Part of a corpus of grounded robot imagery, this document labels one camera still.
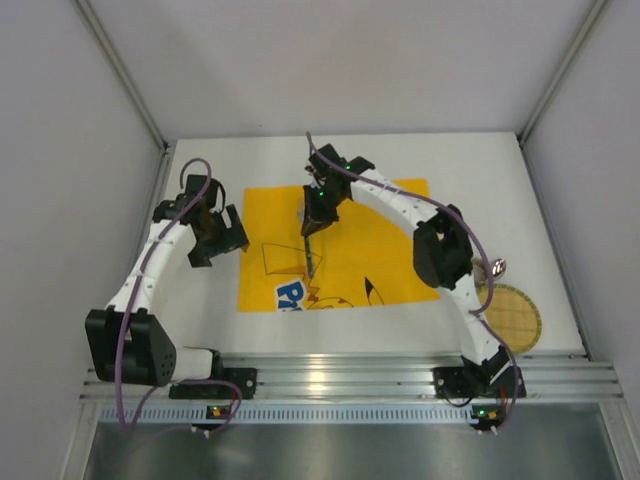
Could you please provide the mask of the fork with teal handle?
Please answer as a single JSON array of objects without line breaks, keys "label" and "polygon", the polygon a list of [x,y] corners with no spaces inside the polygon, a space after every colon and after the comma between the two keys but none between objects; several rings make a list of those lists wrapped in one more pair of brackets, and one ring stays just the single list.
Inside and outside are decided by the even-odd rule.
[{"label": "fork with teal handle", "polygon": [[[304,211],[305,211],[304,200],[300,200],[298,204],[298,209],[297,209],[297,216],[301,225],[304,223],[304,218],[305,218]],[[306,235],[303,235],[302,238],[304,243],[307,277],[309,279],[313,279],[315,269],[314,269],[313,255],[312,255],[311,245],[310,245],[310,238],[309,236],[306,236]]]}]

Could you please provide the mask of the yellow printed cloth placemat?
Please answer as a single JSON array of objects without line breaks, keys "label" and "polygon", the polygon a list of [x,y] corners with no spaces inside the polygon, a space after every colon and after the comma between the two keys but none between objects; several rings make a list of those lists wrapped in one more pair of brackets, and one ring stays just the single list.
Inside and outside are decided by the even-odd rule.
[{"label": "yellow printed cloth placemat", "polygon": [[300,186],[248,188],[242,223],[238,309],[272,313],[435,301],[415,274],[411,239],[374,210],[350,200],[338,222],[311,235],[314,276],[307,277],[297,209]]}]

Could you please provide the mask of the round woven yellow plate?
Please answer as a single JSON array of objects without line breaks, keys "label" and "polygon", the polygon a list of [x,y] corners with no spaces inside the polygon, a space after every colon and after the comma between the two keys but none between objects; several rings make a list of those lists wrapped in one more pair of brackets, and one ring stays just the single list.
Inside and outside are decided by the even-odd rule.
[{"label": "round woven yellow plate", "polygon": [[530,351],[540,340],[540,312],[531,298],[516,287],[496,284],[485,316],[514,354]]}]

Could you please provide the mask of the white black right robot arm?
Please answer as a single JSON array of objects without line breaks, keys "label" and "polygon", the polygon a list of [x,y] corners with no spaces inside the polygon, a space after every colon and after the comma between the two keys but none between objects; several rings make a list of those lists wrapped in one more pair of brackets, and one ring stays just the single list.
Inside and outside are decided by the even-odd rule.
[{"label": "white black right robot arm", "polygon": [[462,363],[434,369],[437,397],[525,396],[512,350],[486,320],[490,302],[478,297],[472,262],[482,248],[460,210],[402,189],[370,161],[363,157],[347,161],[330,144],[310,149],[306,169],[313,181],[303,188],[302,236],[337,222],[337,209],[345,200],[365,205],[406,233],[417,277],[453,303]]}]

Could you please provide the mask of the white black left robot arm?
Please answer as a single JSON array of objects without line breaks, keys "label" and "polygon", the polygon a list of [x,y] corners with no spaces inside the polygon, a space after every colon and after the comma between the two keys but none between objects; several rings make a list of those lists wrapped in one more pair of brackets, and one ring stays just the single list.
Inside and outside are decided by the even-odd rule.
[{"label": "white black left robot arm", "polygon": [[149,236],[124,285],[103,309],[85,319],[93,367],[99,380],[162,387],[222,374],[212,348],[181,345],[186,317],[170,318],[163,306],[183,267],[209,268],[213,258],[246,250],[249,240],[222,184],[189,174],[175,199],[154,210]]}]

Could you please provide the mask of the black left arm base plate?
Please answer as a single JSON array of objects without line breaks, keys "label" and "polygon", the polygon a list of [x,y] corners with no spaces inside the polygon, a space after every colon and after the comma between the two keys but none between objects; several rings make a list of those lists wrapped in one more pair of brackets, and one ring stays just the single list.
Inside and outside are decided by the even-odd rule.
[{"label": "black left arm base plate", "polygon": [[218,380],[188,380],[171,386],[172,400],[231,400],[254,397],[258,380],[256,368],[224,368]]}]

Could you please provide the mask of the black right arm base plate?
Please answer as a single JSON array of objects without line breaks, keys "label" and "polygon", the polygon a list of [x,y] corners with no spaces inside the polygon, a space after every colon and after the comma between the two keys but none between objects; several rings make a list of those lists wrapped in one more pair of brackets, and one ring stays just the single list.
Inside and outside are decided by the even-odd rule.
[{"label": "black right arm base plate", "polygon": [[502,393],[507,398],[527,395],[521,371],[512,365],[493,376],[465,366],[438,367],[433,370],[433,380],[439,399],[497,399]]}]

